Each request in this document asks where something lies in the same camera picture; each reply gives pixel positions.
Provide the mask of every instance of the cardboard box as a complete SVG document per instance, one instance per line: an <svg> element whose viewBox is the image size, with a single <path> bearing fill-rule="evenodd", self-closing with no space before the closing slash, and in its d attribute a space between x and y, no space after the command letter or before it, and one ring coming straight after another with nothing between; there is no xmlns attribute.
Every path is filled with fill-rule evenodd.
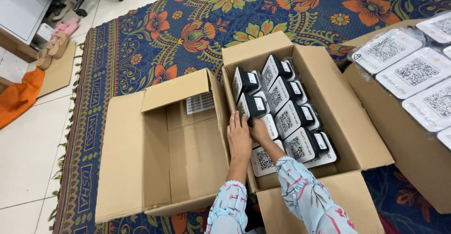
<svg viewBox="0 0 451 234"><path fill-rule="evenodd" d="M185 99L210 91L215 108L187 115ZM95 222L212 205L228 172L229 117L224 89L207 69L112 98Z"/></svg>
<svg viewBox="0 0 451 234"><path fill-rule="evenodd" d="M419 20L405 20L359 38L347 41L358 46L379 32L414 26ZM344 76L362 102L371 121L388 146L396 167L441 214L451 213L451 154L437 139L415 121L401 104L374 79L366 82L354 64Z"/></svg>
<svg viewBox="0 0 451 234"><path fill-rule="evenodd" d="M309 169L329 187L359 233L383 233L362 169L393 163L357 96L324 47L294 45L281 31L222 50L223 81L231 111L236 110L231 81L236 66L262 71L270 54L293 57L294 65L323 126L339 155L336 162ZM288 214L275 173L255 178L248 166L248 187L256 192L267 233L307 233L303 222Z"/></svg>

